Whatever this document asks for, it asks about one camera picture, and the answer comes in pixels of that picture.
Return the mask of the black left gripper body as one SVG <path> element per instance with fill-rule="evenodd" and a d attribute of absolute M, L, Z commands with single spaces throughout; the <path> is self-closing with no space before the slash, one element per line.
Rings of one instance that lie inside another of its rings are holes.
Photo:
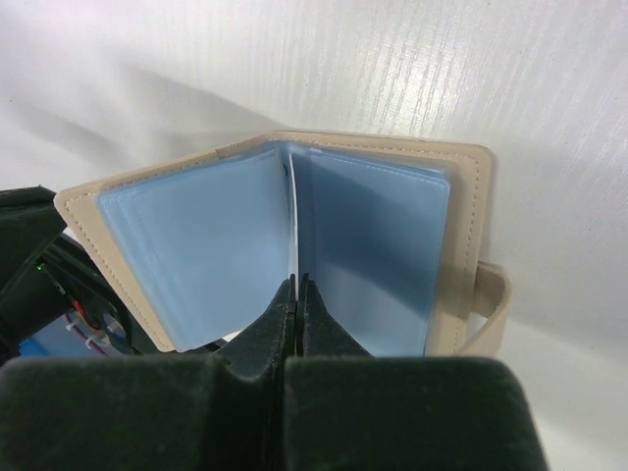
<path fill-rule="evenodd" d="M 142 330 L 42 187 L 1 192 L 1 353 L 135 355 Z"/>

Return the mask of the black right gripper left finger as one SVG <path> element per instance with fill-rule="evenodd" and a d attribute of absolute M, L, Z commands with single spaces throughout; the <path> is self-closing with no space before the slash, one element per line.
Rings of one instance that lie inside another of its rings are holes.
<path fill-rule="evenodd" d="M 280 470 L 295 282 L 216 352 L 29 357 L 1 370 L 5 470 Z"/>

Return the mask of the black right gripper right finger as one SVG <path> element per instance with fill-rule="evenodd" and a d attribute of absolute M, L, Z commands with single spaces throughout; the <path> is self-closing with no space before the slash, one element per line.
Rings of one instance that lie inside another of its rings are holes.
<path fill-rule="evenodd" d="M 293 353 L 284 366 L 287 470 L 541 470 L 525 393 L 481 357 L 367 353 L 291 276 Z"/>

